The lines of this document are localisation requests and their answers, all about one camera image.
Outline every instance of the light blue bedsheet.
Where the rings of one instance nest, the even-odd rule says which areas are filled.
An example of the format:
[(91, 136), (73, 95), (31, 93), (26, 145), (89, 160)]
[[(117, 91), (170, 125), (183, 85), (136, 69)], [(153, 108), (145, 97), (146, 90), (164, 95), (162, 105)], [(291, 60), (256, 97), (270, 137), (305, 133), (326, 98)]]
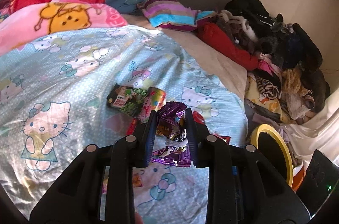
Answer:
[[(116, 83), (163, 89), (167, 101), (198, 111), (211, 133), (231, 136), (233, 145), (246, 134), (240, 98), (159, 30), (128, 25), (39, 38), (0, 57), (0, 181), (26, 217), (85, 146), (125, 135), (131, 118), (106, 106)], [(207, 169), (152, 164), (135, 173), (146, 224), (204, 223)]]

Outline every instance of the black device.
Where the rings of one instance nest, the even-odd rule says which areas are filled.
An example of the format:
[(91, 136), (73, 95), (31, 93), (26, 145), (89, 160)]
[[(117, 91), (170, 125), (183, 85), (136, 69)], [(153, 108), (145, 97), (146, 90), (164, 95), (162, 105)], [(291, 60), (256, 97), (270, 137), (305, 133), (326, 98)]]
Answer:
[[(221, 138), (211, 135), (204, 124), (195, 122), (190, 109), (184, 117), (192, 162), (197, 168), (210, 170), (206, 224), (309, 223), (309, 211), (300, 197), (254, 146), (227, 145)], [(134, 224), (132, 169), (145, 168), (150, 162), (157, 123), (157, 114), (152, 111), (148, 123), (136, 126), (133, 135), (107, 147), (87, 146), (34, 207), (29, 222), (8, 201), (1, 188), (1, 215), (6, 214), (4, 219), (11, 220), (8, 223), (18, 224)], [(333, 188), (327, 195), (330, 196), (338, 182), (338, 169), (334, 169), (320, 152), (316, 157), (316, 164), (323, 160), (331, 164), (329, 176), (325, 165), (321, 169), (326, 179), (331, 177)], [(106, 166), (110, 166), (110, 172), (105, 221), (102, 221), (99, 212)], [(300, 192), (311, 191), (314, 187), (312, 182), (307, 182), (314, 180), (314, 171), (312, 173), (313, 176), (306, 175)], [(323, 201), (310, 201), (309, 206), (319, 210)]]

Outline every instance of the pink blanket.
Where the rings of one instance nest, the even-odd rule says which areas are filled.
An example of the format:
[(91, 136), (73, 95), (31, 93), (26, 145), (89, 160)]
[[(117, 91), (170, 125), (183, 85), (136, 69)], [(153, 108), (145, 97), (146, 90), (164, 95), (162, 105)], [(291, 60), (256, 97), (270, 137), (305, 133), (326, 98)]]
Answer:
[(0, 23), (0, 56), (55, 32), (121, 27), (127, 24), (117, 10), (106, 4), (52, 0), (30, 5)]

